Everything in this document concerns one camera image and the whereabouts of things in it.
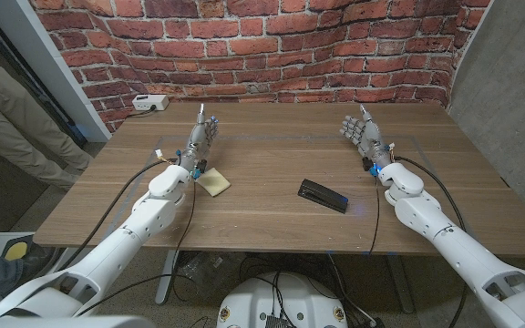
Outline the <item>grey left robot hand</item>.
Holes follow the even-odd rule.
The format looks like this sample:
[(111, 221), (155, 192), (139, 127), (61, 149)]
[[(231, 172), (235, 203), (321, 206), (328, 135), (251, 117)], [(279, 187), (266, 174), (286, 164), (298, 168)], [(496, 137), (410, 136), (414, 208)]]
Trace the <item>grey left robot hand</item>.
[(201, 104), (197, 122), (193, 127), (187, 145), (181, 152), (179, 165), (192, 173), (208, 153), (218, 134), (218, 119), (214, 116), (206, 118), (205, 106)]

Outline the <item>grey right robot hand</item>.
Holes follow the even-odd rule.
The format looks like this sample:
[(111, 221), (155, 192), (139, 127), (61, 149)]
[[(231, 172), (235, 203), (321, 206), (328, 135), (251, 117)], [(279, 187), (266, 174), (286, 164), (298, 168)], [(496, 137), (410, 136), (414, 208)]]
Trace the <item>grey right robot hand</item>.
[(370, 161), (376, 172), (391, 163), (389, 147), (382, 139), (378, 125), (363, 104), (361, 118), (346, 116), (340, 133), (356, 147), (363, 161)]

